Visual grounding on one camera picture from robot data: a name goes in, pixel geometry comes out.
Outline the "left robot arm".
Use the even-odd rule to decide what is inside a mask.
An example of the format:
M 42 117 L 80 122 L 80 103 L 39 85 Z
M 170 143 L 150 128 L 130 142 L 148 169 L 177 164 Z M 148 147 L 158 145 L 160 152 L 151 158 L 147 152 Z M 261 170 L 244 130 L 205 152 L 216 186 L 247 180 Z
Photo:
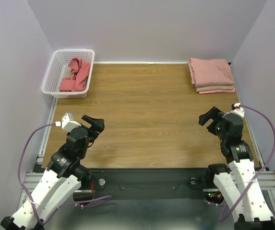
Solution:
M 4 217 L 0 225 L 6 230 L 42 230 L 55 213 L 64 206 L 65 201 L 81 187 L 90 182 L 90 170 L 81 165 L 87 149 L 105 129 L 102 118 L 82 116 L 90 126 L 74 120 L 66 113 L 61 121 L 52 126 L 61 127 L 67 132 L 66 142 L 55 152 L 44 173 L 30 192 L 25 184 L 19 184 L 27 194 L 22 206 L 11 216 Z

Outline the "red t shirt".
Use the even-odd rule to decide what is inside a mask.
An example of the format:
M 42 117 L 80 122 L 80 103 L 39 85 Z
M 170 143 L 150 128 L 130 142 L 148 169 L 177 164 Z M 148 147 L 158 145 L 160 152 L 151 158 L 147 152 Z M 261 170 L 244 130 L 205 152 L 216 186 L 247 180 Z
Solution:
M 91 64 L 81 58 L 74 57 L 68 67 L 71 68 L 70 77 L 61 80 L 60 92 L 82 92 L 86 89 L 86 81 L 90 73 Z

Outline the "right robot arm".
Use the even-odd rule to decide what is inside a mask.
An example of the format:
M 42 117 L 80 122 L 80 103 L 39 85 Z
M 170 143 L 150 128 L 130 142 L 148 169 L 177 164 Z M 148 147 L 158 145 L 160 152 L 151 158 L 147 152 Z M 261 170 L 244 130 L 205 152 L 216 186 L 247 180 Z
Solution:
M 275 230 L 275 217 L 268 207 L 257 177 L 265 170 L 255 170 L 249 145 L 242 140 L 246 107 L 240 103 L 224 113 L 212 107 L 199 116 L 199 125 L 209 120 L 207 130 L 220 140 L 220 149 L 227 164 L 211 164 L 206 170 L 206 183 L 216 186 L 229 207 L 236 230 Z

